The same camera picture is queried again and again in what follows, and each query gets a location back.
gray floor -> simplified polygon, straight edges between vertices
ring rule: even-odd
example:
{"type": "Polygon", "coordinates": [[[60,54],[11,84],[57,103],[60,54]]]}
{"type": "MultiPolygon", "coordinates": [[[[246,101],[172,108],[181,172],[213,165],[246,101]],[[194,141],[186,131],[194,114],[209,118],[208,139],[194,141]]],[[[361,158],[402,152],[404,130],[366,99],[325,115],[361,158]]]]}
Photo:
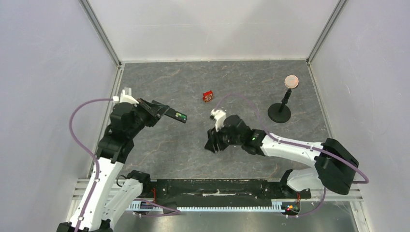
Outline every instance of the gray floor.
{"type": "MultiPolygon", "coordinates": [[[[206,131],[212,128],[210,111],[227,93],[245,95],[261,111],[267,128],[282,137],[324,141],[325,122],[304,61],[213,61],[126,64],[120,89],[132,88],[135,98],[157,100],[188,115],[186,124],[162,118],[135,138],[122,174],[139,170],[152,178],[267,178],[281,177],[302,164],[286,159],[252,156],[239,147],[213,154],[204,150],[206,131]],[[288,106],[292,118],[285,124],[272,122],[268,107],[280,102],[287,75],[299,77],[288,106]],[[202,101],[212,90],[214,100],[202,101]]],[[[255,111],[242,99],[228,98],[223,109],[239,115],[251,128],[260,129],[255,111]]]]}
{"type": "MultiPolygon", "coordinates": [[[[302,212],[312,210],[302,203],[302,212]]],[[[124,213],[115,232],[357,232],[349,203],[326,202],[312,214],[286,219],[278,213],[189,212],[172,217],[138,218],[124,213]]]]}

marble surface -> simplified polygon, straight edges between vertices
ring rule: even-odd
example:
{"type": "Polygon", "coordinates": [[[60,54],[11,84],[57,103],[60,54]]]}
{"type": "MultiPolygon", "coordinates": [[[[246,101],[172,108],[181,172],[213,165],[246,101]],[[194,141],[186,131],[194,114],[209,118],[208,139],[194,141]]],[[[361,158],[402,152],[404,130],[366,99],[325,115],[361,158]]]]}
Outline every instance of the marble surface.
{"type": "MultiPolygon", "coordinates": [[[[226,94],[236,92],[256,104],[264,124],[277,135],[303,141],[324,141],[325,122],[306,63],[292,61],[213,61],[126,64],[120,89],[132,88],[135,98],[156,100],[188,115],[186,124],[163,117],[134,139],[135,147],[121,174],[139,170],[151,178],[280,178],[290,168],[305,165],[287,159],[253,156],[240,147],[214,154],[204,149],[207,130],[214,127],[210,111],[226,94]],[[286,92],[284,79],[299,78],[288,106],[291,119],[271,121],[268,107],[286,92]],[[205,103],[202,93],[212,90],[214,100],[205,103]]],[[[245,101],[229,97],[222,104],[228,115],[239,115],[248,126],[262,128],[255,110],[245,101]]]]}

small red object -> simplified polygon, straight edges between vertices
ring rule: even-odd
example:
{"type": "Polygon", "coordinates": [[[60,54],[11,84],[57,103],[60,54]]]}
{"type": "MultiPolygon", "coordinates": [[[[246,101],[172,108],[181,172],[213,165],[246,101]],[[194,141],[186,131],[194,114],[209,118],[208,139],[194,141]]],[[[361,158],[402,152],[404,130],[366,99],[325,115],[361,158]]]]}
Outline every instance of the small red object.
{"type": "Polygon", "coordinates": [[[212,92],[212,90],[210,90],[204,93],[202,100],[204,100],[204,102],[210,102],[213,98],[214,98],[214,93],[212,92]]]}

white wall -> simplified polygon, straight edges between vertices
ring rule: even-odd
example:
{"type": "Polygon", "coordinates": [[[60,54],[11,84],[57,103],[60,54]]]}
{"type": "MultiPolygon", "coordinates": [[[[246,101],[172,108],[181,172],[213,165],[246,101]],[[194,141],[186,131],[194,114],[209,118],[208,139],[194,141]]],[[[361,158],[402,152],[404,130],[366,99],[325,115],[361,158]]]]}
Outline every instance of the white wall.
{"type": "Polygon", "coordinates": [[[312,68],[334,136],[369,176],[376,232],[408,231],[409,1],[351,0],[312,68]]]}
{"type": "MultiPolygon", "coordinates": [[[[115,66],[76,0],[2,0],[0,31],[0,231],[56,231],[90,164],[70,114],[109,96],[115,66]]],[[[88,147],[105,109],[75,119],[88,147]]]]}
{"type": "Polygon", "coordinates": [[[337,0],[90,0],[121,60],[307,58],[337,0]]]}

round black base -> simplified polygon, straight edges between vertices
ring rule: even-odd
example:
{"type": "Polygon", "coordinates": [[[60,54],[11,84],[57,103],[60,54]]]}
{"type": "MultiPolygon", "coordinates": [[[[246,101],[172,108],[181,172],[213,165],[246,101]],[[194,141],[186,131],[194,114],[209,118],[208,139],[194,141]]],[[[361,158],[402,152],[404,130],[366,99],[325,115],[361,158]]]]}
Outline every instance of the round black base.
{"type": "Polygon", "coordinates": [[[283,108],[282,112],[279,113],[279,108],[281,103],[272,104],[268,109],[268,116],[270,119],[277,123],[285,123],[291,118],[291,110],[287,105],[283,108]]]}

